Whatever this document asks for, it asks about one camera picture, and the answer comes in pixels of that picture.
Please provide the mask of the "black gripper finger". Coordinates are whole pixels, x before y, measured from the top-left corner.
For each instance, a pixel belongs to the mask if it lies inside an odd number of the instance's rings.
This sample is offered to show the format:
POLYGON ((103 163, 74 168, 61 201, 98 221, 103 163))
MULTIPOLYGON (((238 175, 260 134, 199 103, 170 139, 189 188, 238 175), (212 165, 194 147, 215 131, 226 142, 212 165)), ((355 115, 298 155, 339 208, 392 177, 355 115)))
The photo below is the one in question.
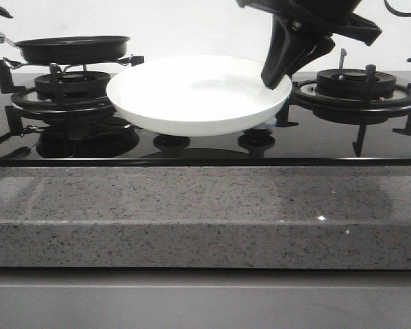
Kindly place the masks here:
POLYGON ((285 47, 284 73, 292 75, 335 47, 332 34, 292 34, 285 47))

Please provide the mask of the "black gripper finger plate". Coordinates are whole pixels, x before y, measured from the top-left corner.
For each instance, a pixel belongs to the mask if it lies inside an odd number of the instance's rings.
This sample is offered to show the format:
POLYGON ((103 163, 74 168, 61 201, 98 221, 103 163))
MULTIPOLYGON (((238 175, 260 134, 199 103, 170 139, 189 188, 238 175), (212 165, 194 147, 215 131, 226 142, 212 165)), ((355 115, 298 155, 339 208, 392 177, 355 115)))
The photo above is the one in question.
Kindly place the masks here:
POLYGON ((294 73, 305 54, 303 25, 286 16, 274 15, 269 51, 261 72, 264 85, 277 88, 285 75, 294 73))

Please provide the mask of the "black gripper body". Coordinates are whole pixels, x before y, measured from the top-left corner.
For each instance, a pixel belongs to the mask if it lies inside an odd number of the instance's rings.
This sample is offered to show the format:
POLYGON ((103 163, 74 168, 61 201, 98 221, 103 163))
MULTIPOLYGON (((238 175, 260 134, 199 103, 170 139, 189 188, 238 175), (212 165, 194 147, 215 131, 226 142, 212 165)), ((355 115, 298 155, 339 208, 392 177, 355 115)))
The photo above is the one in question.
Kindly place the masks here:
POLYGON ((354 13, 359 1, 238 1, 264 12, 309 25, 322 34, 339 34, 365 45, 372 45, 382 30, 373 22, 354 13))

